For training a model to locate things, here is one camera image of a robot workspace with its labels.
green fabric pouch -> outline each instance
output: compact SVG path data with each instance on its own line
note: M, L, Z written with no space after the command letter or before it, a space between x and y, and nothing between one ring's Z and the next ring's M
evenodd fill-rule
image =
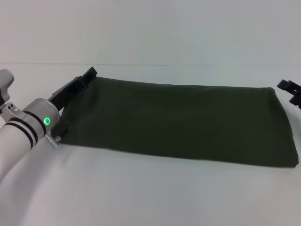
M51 134L61 143L185 159L295 167L287 115L272 88L94 79Z

white wall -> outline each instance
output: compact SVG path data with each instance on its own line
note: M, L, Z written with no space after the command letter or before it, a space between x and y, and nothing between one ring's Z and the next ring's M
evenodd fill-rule
M153 83L273 87L301 147L296 0L2 0L0 68L19 108L89 67ZM301 168L189 161L43 141L0 185L0 225L296 226Z

white background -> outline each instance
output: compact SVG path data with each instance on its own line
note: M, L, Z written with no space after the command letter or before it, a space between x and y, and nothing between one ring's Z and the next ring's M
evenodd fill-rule
M297 0L2 0L0 68L14 74L9 93L21 109L91 66L128 81L273 87L300 153L301 112L276 88L301 84L300 12ZM0 224L296 226L301 167L55 150L42 140L0 184Z

green led light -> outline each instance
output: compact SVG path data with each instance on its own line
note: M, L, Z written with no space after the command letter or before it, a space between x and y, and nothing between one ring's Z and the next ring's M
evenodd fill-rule
M44 123L45 123L45 125L49 125L50 124L50 118L48 118L48 117L44 118Z

black band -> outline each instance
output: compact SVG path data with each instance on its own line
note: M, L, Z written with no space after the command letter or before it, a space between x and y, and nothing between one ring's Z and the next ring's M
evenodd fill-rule
M29 141L30 141L30 145L31 145L31 148L30 148L30 149L32 149L32 147L33 147L33 140L32 140L32 137L30 136L30 134L26 131L26 129L24 129L22 126L19 126L18 124L15 124L15 123L13 123L13 122L8 122L8 123L6 123L5 125L15 126L15 127L17 127L19 130L21 130L21 131L28 137L28 139L29 139Z
M32 134L33 134L33 136L36 140L36 143L39 141L37 132L27 122L25 122L25 121L23 121L22 119L19 119L19 118L11 118L9 121L17 121L17 122L22 123L23 125L25 125L32 132Z
M23 111L23 112L28 114L28 115L31 115L33 118L35 118L41 124L41 126L43 127L43 130L44 130L44 135L43 136L45 136L46 135L46 126L42 122L42 120L32 112L28 112L28 111Z

